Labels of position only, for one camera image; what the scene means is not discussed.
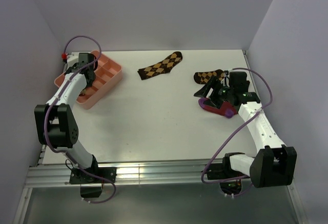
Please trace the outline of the tan maroon purple-striped sock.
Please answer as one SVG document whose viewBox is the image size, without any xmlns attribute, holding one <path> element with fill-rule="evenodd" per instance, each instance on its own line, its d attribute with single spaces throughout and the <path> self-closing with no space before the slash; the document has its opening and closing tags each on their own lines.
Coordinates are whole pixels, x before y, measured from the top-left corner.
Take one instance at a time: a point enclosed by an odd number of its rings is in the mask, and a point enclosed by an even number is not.
<svg viewBox="0 0 328 224">
<path fill-rule="evenodd" d="M 83 89 L 79 94 L 79 96 L 86 96 L 86 95 L 90 95 L 89 88 Z"/>
</svg>

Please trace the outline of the maroon purple orange-toe sock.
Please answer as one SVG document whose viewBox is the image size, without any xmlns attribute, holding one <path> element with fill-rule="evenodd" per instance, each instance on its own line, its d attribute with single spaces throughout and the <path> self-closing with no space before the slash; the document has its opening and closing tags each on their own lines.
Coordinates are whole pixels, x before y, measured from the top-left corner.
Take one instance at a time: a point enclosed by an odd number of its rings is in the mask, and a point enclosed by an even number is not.
<svg viewBox="0 0 328 224">
<path fill-rule="evenodd" d="M 224 116 L 226 118 L 232 118 L 238 112 L 229 102 L 224 101 L 220 108 L 211 105 L 211 100 L 209 98 L 200 98 L 198 100 L 200 107 L 208 112 Z"/>
</svg>

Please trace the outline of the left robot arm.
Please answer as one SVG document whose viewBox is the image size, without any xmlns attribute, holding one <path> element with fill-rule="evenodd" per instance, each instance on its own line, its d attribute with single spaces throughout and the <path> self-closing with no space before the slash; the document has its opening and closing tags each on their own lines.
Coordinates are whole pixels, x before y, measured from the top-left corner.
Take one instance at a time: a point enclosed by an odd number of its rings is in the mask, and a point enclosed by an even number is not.
<svg viewBox="0 0 328 224">
<path fill-rule="evenodd" d="M 87 182 L 99 179 L 100 170 L 94 155 L 79 141 L 79 129 L 72 108 L 81 92 L 95 81 L 94 67 L 82 70 L 69 68 L 54 96 L 44 105 L 37 105 L 34 116 L 39 142 L 54 153 L 63 154 L 80 169 Z"/>
</svg>

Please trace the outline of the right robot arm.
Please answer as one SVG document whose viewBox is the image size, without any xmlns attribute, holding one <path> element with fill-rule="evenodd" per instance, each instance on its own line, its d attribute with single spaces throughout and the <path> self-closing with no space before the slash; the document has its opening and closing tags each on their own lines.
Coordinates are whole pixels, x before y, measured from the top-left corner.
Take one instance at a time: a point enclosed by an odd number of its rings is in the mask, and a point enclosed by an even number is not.
<svg viewBox="0 0 328 224">
<path fill-rule="evenodd" d="M 219 147 L 211 160 L 244 127 L 248 128 L 256 147 L 255 157 L 242 152 L 227 153 L 221 164 L 224 178 L 217 182 L 250 178 L 256 188 L 289 186 L 293 181 L 297 152 L 276 134 L 264 113 L 265 106 L 255 92 L 249 91 L 249 85 L 246 73 L 233 72 L 223 80 L 212 77 L 194 93 L 195 97 L 211 108 L 221 109 L 228 104 L 224 116 L 230 118 L 238 114 L 244 121 Z"/>
</svg>

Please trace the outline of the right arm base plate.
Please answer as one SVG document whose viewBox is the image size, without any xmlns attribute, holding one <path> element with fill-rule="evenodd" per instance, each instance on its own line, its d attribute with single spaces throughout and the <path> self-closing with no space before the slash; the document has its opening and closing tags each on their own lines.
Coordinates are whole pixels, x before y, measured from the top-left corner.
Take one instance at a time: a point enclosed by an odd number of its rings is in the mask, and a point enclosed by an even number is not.
<svg viewBox="0 0 328 224">
<path fill-rule="evenodd" d="M 243 174 L 232 170 L 229 166 L 225 166 L 223 163 L 216 163 L 209 166 L 206 171 L 206 176 L 208 180 L 223 180 L 241 177 Z"/>
</svg>

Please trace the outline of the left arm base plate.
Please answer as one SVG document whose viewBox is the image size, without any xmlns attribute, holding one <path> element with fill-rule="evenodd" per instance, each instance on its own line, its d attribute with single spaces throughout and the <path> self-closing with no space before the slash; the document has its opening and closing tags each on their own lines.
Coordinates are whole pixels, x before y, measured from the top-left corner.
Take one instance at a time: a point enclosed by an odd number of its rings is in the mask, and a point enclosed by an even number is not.
<svg viewBox="0 0 328 224">
<path fill-rule="evenodd" d="M 104 167 L 104 168 L 99 168 L 96 173 L 93 173 L 94 175 L 98 176 L 93 177 L 90 176 L 84 172 L 82 172 L 80 169 L 75 169 L 73 168 L 71 170 L 71 175 L 69 179 L 69 184 L 71 185 L 80 185 L 80 184 L 104 184 L 107 183 L 107 181 L 101 178 L 105 178 L 107 180 L 110 180 L 111 182 L 115 183 L 116 179 L 116 172 L 117 168 L 116 167 Z"/>
</svg>

